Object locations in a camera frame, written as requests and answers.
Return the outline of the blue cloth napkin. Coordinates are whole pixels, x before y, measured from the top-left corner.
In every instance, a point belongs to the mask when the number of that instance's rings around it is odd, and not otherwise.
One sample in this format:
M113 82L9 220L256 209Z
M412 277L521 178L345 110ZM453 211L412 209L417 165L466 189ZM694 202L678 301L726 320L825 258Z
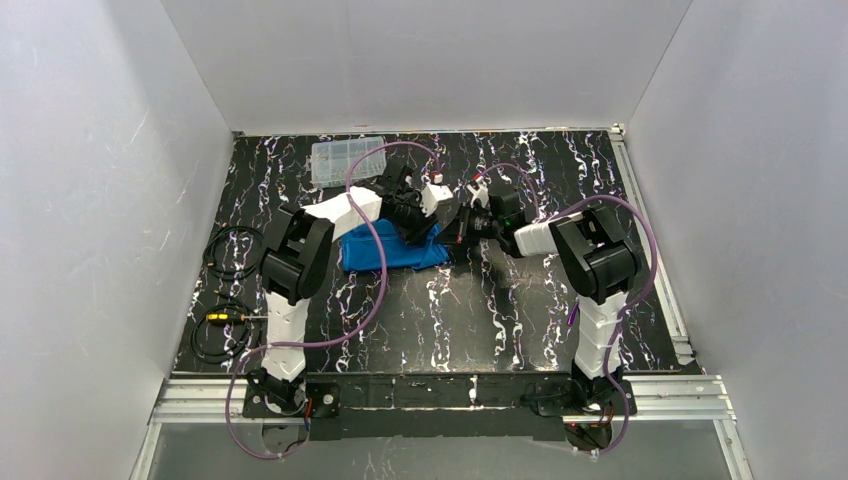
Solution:
M387 219L378 220L373 225L383 245L388 269L422 270L445 264L449 260L446 247L435 242L441 232L438 224L430 229L422 246L405 244ZM342 235L339 244L343 271L367 272L381 269L377 241L366 225L361 225Z

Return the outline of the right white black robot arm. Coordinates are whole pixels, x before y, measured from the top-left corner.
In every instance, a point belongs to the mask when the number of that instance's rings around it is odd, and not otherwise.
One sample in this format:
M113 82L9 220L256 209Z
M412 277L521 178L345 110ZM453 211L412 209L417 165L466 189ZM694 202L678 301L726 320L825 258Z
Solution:
M486 202L474 199L461 204L436 237L438 243L451 246L470 246L481 239L496 241L514 258L557 254L578 297L575 368L588 380L618 369L619 339L614 333L642 262L610 208L593 205L532 223L519 194L508 189L490 193Z

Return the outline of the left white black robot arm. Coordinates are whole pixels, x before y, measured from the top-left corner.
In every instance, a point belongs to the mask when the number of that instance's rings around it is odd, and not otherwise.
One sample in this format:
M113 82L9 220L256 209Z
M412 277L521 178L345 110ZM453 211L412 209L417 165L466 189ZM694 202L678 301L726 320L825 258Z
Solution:
M437 211L452 200L451 189L437 181L416 189L411 175L404 163L391 162L329 200L282 207L264 235L259 262L270 345L261 366L271 377L293 381L305 369L310 299L324 284L334 244L342 247L347 272L421 269L446 261L435 236Z

